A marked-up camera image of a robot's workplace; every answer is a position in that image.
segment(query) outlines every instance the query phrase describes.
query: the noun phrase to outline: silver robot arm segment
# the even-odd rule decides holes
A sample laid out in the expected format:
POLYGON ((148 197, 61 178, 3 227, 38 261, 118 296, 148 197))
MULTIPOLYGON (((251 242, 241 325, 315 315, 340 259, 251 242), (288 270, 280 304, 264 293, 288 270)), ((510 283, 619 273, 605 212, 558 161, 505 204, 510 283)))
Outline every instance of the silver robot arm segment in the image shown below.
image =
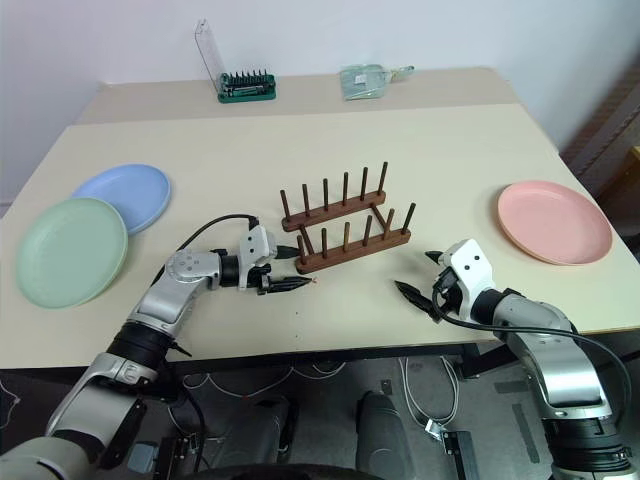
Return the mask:
MULTIPOLYGON (((438 256, 438 263, 445 269, 434 289, 444 293, 445 305, 463 322, 573 330, 558 308, 510 289, 495 290, 491 265, 475 240, 454 245, 438 256)), ((574 339, 531 332, 496 332, 496 336, 525 367, 554 459, 553 478, 640 478, 628 461, 595 368, 574 339)))
MULTIPOLYGON (((257 279, 250 276, 277 251, 274 237, 257 225, 241 241, 237 256, 176 252, 107 351, 98 354, 55 410, 46 436, 0 457, 0 478, 84 480, 96 468, 118 465, 146 412, 137 392, 157 379, 196 298, 221 286, 271 285, 264 270, 257 279)), ((297 280, 293 288, 304 284, 297 280)))

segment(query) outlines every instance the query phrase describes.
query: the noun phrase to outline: small clear plastic bag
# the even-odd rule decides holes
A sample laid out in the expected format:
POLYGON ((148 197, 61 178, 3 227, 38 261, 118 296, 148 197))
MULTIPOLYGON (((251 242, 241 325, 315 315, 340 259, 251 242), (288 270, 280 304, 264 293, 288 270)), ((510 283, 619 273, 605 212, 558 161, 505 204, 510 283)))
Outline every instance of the small clear plastic bag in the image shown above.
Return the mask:
POLYGON ((411 65, 394 70, 382 65, 351 65, 340 72, 342 96, 345 100, 380 98, 389 83, 408 77, 414 70, 411 65))

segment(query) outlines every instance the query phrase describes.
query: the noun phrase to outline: beige tabletop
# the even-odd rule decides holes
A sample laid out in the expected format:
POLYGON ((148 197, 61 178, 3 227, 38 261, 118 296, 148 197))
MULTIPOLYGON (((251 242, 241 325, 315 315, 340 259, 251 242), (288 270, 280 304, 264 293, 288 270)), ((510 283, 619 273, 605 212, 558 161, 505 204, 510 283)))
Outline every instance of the beige tabletop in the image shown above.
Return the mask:
MULTIPOLYGON (((411 88, 428 89, 428 78, 418 77, 411 88)), ((509 90, 504 83, 503 90, 509 90)), ((500 230, 496 198, 513 182, 550 180, 588 195, 526 110, 506 97, 494 104, 434 106, 424 96, 415 108, 394 109, 390 102, 388 109, 370 111, 129 122, 99 119, 95 112, 93 120, 85 116, 102 123, 67 128, 3 220, 0 368, 87 365, 108 346, 158 267, 200 225, 228 213, 250 213, 279 243, 294 245, 295 234, 280 227, 281 188, 292 211, 299 211, 302 183, 309 184, 311 202, 319 205, 323 178, 329 179, 330 199, 337 200, 343 172, 349 171, 355 195, 362 167, 369 167, 373 189, 384 161, 389 171, 383 214, 395 208, 397 227, 410 202, 417 203, 408 244, 319 271, 313 275, 316 283, 286 294, 206 293, 181 333, 181 345, 205 359, 490 338, 433 323, 393 283, 402 280, 428 291, 435 270, 423 252, 469 237, 493 264, 498 288, 512 287, 556 305, 584 332, 638 327, 640 267, 617 235, 603 260, 560 267, 531 258, 500 230), (87 178, 130 162, 167 173, 173 192, 166 212, 130 238, 123 270, 99 297, 55 311, 30 304, 14 281, 15 253, 26 229, 87 178)), ((360 212, 329 223, 330 245, 341 242, 344 220, 351 221, 353 238, 361 236, 365 218, 360 212)), ((216 226, 193 246, 233 251, 245 228, 242 222, 216 226)), ((320 227, 310 234, 318 246, 320 227)), ((291 260, 273 267, 276 275, 295 272, 291 260)))

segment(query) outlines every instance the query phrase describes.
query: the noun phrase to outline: wooden peg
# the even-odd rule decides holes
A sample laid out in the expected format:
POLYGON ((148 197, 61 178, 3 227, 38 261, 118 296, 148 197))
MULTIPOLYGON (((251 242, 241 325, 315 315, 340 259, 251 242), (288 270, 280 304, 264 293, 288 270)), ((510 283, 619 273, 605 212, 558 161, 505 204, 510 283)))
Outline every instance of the wooden peg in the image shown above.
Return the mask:
POLYGON ((327 229, 322 229, 322 258, 327 258, 327 229))
POLYGON ((347 188, 349 185, 349 172, 344 172, 344 181, 342 182, 342 205, 347 204, 347 188))
MULTIPOLYGON (((337 202, 330 203, 328 211, 325 211, 324 205, 322 204, 319 207, 312 208, 308 213, 300 209, 300 213, 291 212, 291 220, 289 221, 283 217, 282 228, 284 228, 285 232, 293 232, 298 230, 302 225, 309 228, 312 225, 328 222, 329 220, 344 217, 345 215, 350 215, 361 210, 374 209, 376 205, 382 205, 384 203, 385 197, 385 192, 382 192, 382 195, 378 195, 374 190, 373 192, 365 194, 364 201, 360 201, 360 196, 356 195, 347 198, 346 205, 342 205, 341 199, 337 202)), ((382 218, 382 216, 380 216, 380 218, 380 226, 384 228, 385 219, 382 218)))
POLYGON ((409 212, 407 213, 407 218, 404 219, 404 225, 402 225, 402 231, 400 233, 402 233, 402 235, 404 235, 405 233, 407 233, 407 229, 409 228, 409 222, 411 221, 411 217, 413 216, 413 211, 416 208, 416 204, 412 203, 409 206, 409 212))
POLYGON ((386 240, 389 237, 389 232, 391 231, 391 222, 393 221, 393 208, 389 210, 389 215, 387 216, 387 223, 384 225, 384 233, 382 234, 382 239, 386 240))
POLYGON ((384 229, 385 225, 387 224, 387 221, 384 219, 384 217, 380 213, 380 210, 378 209, 378 207, 376 207, 375 205, 371 205, 371 210, 373 210, 373 214, 376 216, 376 220, 378 220, 380 227, 384 229))
POLYGON ((367 167, 364 167, 362 169, 362 187, 360 188, 360 201, 361 202, 364 200, 365 190, 367 189, 367 173, 368 172, 369 172, 369 169, 367 167))
POLYGON ((289 204, 287 203, 287 194, 284 190, 280 190, 280 198, 282 198, 282 206, 284 207, 284 216, 287 222, 291 220, 291 212, 289 212, 289 204))
POLYGON ((324 191, 324 211, 329 210, 329 181, 325 178, 322 180, 322 190, 324 191))
POLYGON ((311 244, 311 239, 309 238, 309 234, 307 233, 307 229, 304 225, 300 225, 300 233, 302 234, 304 244, 307 246, 307 252, 309 252, 309 255, 313 255, 315 253, 313 251, 313 245, 311 244))
POLYGON ((373 216, 367 216, 367 226, 364 229, 364 238, 362 239, 362 245, 367 246, 369 243, 369 234, 371 233, 371 222, 373 221, 373 216))
POLYGON ((303 243, 303 240, 302 240, 302 235, 298 235, 298 251, 300 252, 299 255, 298 255, 300 257, 300 263, 303 264, 303 265, 306 265, 307 264, 307 257, 304 254, 304 243, 303 243))
POLYGON ((309 216, 309 192, 307 192, 307 184, 302 184, 302 198, 304 199, 304 213, 309 216))
POLYGON ((344 224, 344 243, 342 244, 342 250, 344 252, 349 251, 349 230, 351 229, 351 224, 349 222, 345 222, 344 224))
POLYGON ((378 195, 382 195, 382 187, 384 187, 384 178, 387 176, 387 165, 389 162, 382 164, 382 174, 380 175, 380 184, 378 185, 378 195))

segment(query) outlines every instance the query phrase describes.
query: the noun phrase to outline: green plate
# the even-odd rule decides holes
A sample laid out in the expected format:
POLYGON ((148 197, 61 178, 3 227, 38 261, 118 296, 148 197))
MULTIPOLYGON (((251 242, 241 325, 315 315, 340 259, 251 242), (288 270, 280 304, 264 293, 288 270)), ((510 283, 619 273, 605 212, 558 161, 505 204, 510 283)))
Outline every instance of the green plate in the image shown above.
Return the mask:
POLYGON ((31 303, 64 308, 102 292, 127 253, 118 212, 95 198, 71 198, 31 225, 18 252, 17 281, 31 303))

